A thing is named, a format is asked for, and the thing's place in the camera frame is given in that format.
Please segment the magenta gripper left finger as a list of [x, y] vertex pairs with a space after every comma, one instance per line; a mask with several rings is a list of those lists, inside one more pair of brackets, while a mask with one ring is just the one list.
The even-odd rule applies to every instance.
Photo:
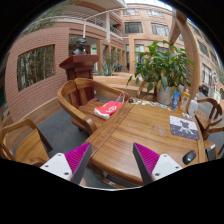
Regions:
[[57, 153], [49, 161], [42, 165], [41, 169], [77, 185], [86, 185], [87, 182], [83, 178], [83, 175], [91, 152], [92, 145], [88, 142], [66, 154]]

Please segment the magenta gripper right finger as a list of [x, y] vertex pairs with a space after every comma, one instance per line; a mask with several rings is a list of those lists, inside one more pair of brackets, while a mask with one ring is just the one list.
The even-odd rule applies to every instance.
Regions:
[[151, 149], [133, 144], [133, 154], [145, 185], [182, 169], [168, 154], [157, 154]]

